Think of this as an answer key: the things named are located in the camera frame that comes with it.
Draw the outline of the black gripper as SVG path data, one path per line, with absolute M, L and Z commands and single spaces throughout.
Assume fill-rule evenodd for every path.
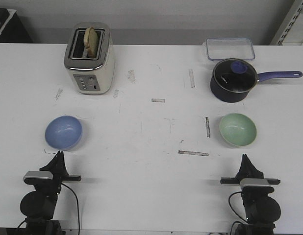
M 59 171 L 54 170 L 57 165 L 59 157 Z M 81 181 L 81 175 L 70 175 L 67 172 L 64 160 L 63 151 L 58 151 L 53 159 L 44 167 L 39 169 L 43 173 L 49 173 L 52 175 L 52 179 L 43 180 L 39 185 L 39 188 L 43 189 L 58 189 L 63 182 L 79 182 Z
M 263 172 L 259 171 L 250 161 L 247 154 L 242 154 L 241 164 L 236 177 L 222 177 L 221 185 L 238 186 L 271 186 L 279 185 L 280 179 L 264 178 Z

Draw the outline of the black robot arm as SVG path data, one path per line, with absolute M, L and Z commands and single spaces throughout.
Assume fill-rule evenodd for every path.
M 53 159 L 38 171 L 28 171 L 23 177 L 27 185 L 33 185 L 34 191 L 26 194 L 20 202 L 20 211 L 26 216 L 23 235 L 64 235 L 60 222 L 53 220 L 61 187 L 68 188 L 75 197 L 76 193 L 64 182 L 79 182 L 80 175 L 67 172 L 63 151 L 58 151 Z
M 281 216 L 278 202 L 269 196 L 274 192 L 273 185 L 279 185 L 280 179 L 265 178 L 263 172 L 256 169 L 247 154 L 243 154 L 241 165 L 235 177 L 222 177 L 222 185 L 239 185 L 240 191 L 228 197 L 231 209 L 232 196 L 240 194 L 246 218 L 233 211 L 241 220 L 233 222 L 231 235 L 272 235 L 275 224 Z

